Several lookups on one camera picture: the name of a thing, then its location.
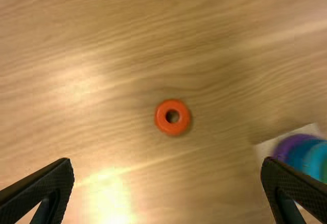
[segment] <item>ring hole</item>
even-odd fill
[[[166,120],[169,123],[177,123],[179,120],[179,113],[176,110],[169,110],[166,113]]]

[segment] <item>orange ring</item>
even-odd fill
[[[178,112],[179,119],[175,123],[170,123],[166,119],[169,111]],[[165,100],[161,103],[155,113],[155,124],[164,133],[170,136],[177,136],[185,132],[191,122],[191,113],[186,105],[180,100]]]

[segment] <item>purple ring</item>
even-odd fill
[[[290,150],[296,146],[303,144],[307,140],[318,139],[316,136],[298,133],[283,139],[275,148],[272,157],[282,162],[286,161]]]

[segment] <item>wooden table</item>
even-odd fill
[[[273,223],[252,146],[327,130],[326,2],[0,0],[0,188],[68,157],[63,223]]]

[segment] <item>wood grain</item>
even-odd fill
[[[0,188],[65,156],[63,223],[273,223],[252,146],[326,131],[325,2],[0,0]]]

